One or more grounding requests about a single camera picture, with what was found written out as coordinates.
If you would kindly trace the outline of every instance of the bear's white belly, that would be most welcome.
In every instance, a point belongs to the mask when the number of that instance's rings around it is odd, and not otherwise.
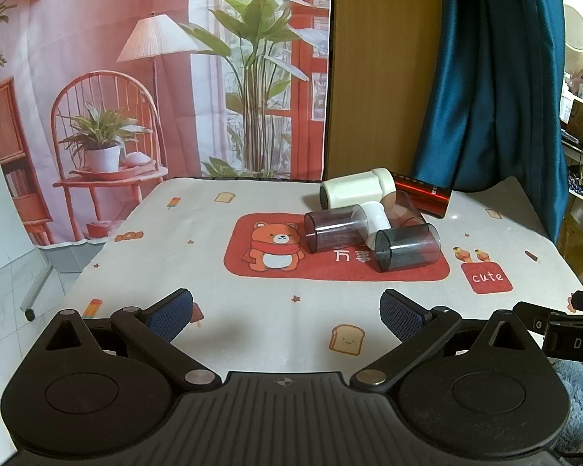
[[[292,263],[291,257],[291,255],[264,254],[264,264],[268,268],[287,268]]]

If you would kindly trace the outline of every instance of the cartoon bear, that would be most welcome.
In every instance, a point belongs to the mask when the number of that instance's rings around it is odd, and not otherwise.
[[[300,250],[298,226],[293,222],[287,224],[268,224],[255,222],[250,236],[250,249],[242,257],[255,271],[295,270],[298,261],[305,257]]]

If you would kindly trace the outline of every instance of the metal stand leg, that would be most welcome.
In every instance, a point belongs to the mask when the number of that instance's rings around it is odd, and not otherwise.
[[[35,320],[35,313],[32,310],[32,305],[35,302],[35,300],[37,299],[39,292],[41,292],[41,289],[43,288],[45,281],[48,279],[48,277],[50,276],[50,273],[52,273],[52,270],[54,269],[54,267],[50,264],[50,262],[45,257],[44,252],[42,250],[39,250],[39,249],[35,249],[35,250],[39,251],[41,257],[43,258],[43,260],[45,262],[45,266],[41,270],[41,272],[37,275],[37,278],[35,278],[35,281],[33,282],[32,287],[28,291],[28,294],[26,294],[26,297],[24,298],[24,300],[22,301],[22,304],[20,306],[20,310],[26,316],[26,319],[28,319],[28,322],[32,322],[33,320]]]

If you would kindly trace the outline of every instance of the bear's face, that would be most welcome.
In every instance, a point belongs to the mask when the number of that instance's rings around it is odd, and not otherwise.
[[[255,222],[251,238],[257,242],[276,243],[298,243],[300,236],[296,231],[298,226],[293,222],[287,224],[268,224],[267,222]]]

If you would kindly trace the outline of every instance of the chair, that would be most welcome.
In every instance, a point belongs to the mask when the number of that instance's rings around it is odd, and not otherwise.
[[[59,141],[75,133],[70,121],[65,117],[87,115],[85,102],[97,108],[103,105],[106,110],[121,109],[127,116],[136,119],[140,126],[152,130],[151,133],[138,134],[136,141],[126,142],[126,153],[140,151],[153,160],[154,165],[150,171],[118,180],[86,180],[80,175],[73,174],[75,170],[84,168],[84,152],[72,156],[66,145],[59,144]],[[141,203],[140,185],[147,181],[161,183],[163,177],[168,174],[168,169],[160,166],[161,126],[154,100],[138,80],[124,73],[95,71],[72,80],[54,101],[51,110],[51,129],[60,176],[60,180],[53,186],[63,188],[65,192],[67,212],[72,224],[73,236],[77,242],[82,240],[82,235],[73,213],[70,189],[87,188],[89,190],[95,216],[98,221],[101,221],[96,188],[129,187],[135,201]]]

